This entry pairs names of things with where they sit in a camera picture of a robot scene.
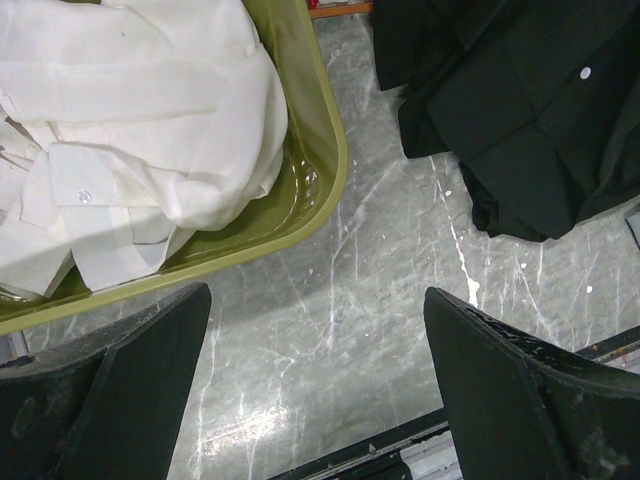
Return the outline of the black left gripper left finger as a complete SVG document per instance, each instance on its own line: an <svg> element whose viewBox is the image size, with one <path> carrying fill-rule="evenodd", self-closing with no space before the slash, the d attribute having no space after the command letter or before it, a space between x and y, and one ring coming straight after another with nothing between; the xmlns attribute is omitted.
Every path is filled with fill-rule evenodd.
<svg viewBox="0 0 640 480"><path fill-rule="evenodd" d="M195 283L3 363L2 478L166 478L210 309Z"/></svg>

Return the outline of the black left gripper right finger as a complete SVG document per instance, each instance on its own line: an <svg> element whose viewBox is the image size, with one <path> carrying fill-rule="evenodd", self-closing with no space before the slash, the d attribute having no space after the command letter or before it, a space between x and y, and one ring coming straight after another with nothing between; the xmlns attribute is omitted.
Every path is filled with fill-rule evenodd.
<svg viewBox="0 0 640 480"><path fill-rule="evenodd" d="M636 479L639 376L430 287L424 321L466 479Z"/></svg>

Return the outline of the black button-up shirt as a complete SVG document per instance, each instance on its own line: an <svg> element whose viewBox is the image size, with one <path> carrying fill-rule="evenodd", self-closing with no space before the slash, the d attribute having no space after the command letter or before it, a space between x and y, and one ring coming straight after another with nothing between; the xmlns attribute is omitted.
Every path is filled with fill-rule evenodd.
<svg viewBox="0 0 640 480"><path fill-rule="evenodd" d="M408 158L454 154L475 227L559 239L639 193L635 1L377 1Z"/></svg>

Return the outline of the white cloth in bin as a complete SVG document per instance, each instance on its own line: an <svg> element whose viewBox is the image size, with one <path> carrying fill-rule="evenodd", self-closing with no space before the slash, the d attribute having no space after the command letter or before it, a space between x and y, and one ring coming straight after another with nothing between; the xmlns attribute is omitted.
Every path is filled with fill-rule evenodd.
<svg viewBox="0 0 640 480"><path fill-rule="evenodd" d="M266 196L288 112L240 1L1 5L1 288L152 276Z"/></svg>

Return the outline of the green plastic bin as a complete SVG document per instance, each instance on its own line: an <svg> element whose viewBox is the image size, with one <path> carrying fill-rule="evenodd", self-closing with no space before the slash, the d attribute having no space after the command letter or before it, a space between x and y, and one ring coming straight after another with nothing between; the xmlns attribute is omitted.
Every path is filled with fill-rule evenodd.
<svg viewBox="0 0 640 480"><path fill-rule="evenodd" d="M289 128L284 163L268 196L249 203L219 232L199 232L154 276L98 293L72 270L51 299L3 298L8 334L145 295L286 249L317 230L336 208L346 183L346 133L328 72L303 1L245 4L279 73Z"/></svg>

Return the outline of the wooden shoe rack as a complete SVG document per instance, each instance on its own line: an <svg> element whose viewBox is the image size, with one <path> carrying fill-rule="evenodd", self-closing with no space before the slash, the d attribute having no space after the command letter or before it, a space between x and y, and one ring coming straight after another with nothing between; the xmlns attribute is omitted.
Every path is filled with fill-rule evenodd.
<svg viewBox="0 0 640 480"><path fill-rule="evenodd" d="M308 0L307 7L312 19L322 19L355 14L368 14L373 9L373 2Z"/></svg>

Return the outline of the aluminium rail frame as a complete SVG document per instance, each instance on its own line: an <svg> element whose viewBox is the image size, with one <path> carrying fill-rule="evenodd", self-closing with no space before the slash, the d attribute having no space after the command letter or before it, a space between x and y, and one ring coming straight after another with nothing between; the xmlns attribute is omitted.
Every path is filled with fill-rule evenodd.
<svg viewBox="0 0 640 480"><path fill-rule="evenodd" d="M577 355L639 374L639 326L587 345ZM613 452L593 465L591 476L613 479ZM269 479L463 479L444 409L310 461Z"/></svg>

